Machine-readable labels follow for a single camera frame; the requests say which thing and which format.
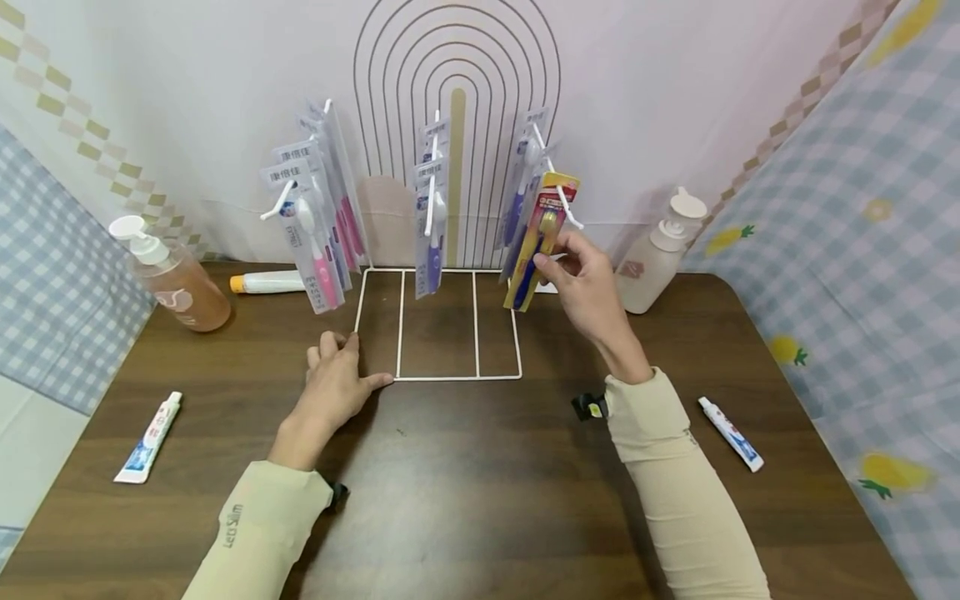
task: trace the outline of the yellow toothbrush package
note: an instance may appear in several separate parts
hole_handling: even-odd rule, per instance
[[[539,279],[534,266],[534,254],[552,253],[566,217],[558,187],[563,190],[567,202],[573,204],[580,180],[553,171],[543,174],[527,225],[517,232],[507,256],[504,271],[511,275],[510,289],[503,301],[504,308],[526,312],[530,306]]]

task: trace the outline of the small toothpaste tube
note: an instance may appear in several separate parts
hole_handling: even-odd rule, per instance
[[[720,431],[720,434],[727,440],[727,443],[733,446],[733,449],[740,455],[743,462],[747,464],[750,471],[754,473],[759,471],[760,467],[763,467],[763,459],[760,458],[760,455],[757,454],[754,447],[747,442],[743,434],[727,419],[727,416],[723,414],[720,407],[705,397],[701,397],[697,401],[700,402],[700,407],[704,409],[704,413],[707,415],[707,418],[710,419],[710,422],[713,423],[713,426]]]
[[[167,431],[170,430],[170,423],[180,410],[182,397],[183,394],[180,392],[171,392],[170,396],[160,403],[146,433],[137,442],[127,463],[113,478],[113,483],[141,484],[147,481],[156,454],[160,451],[160,445],[163,444],[163,439],[167,437]]]
[[[234,294],[282,294],[305,289],[300,272],[296,270],[247,273],[230,278],[230,291]]]

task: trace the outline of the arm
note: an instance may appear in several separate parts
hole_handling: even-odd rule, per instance
[[[393,378],[357,375],[359,340],[326,332],[307,351],[306,388],[266,461],[251,463],[220,512],[220,531],[183,600],[278,598],[333,491],[314,470],[333,432]]]
[[[740,514],[690,435],[667,376],[647,362],[627,323],[610,260],[562,233],[559,261],[534,257],[564,311],[611,371],[605,394],[613,444],[634,480],[667,585],[678,600],[768,599],[766,576]]]

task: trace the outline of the hand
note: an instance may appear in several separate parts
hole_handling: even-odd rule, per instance
[[[272,463],[298,470],[313,470],[333,433],[360,412],[374,391],[394,382],[389,373],[360,377],[360,338],[325,332],[320,345],[306,352],[306,387],[290,416],[280,425]]]
[[[557,287],[566,316],[603,355],[611,374],[625,383],[653,377],[639,340],[630,329],[617,295],[610,259],[579,231],[564,231],[554,246],[557,260],[545,254],[534,264]]]

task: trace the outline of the soap dispenser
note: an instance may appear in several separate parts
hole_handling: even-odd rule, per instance
[[[147,223],[135,215],[110,224],[110,235],[130,242],[128,267],[178,321],[194,331],[212,331],[230,316],[230,303],[183,244],[161,240],[146,232]]]
[[[670,199],[670,216],[634,242],[615,272],[627,312],[642,315],[650,309],[677,273],[689,236],[706,216],[703,201],[680,187]]]

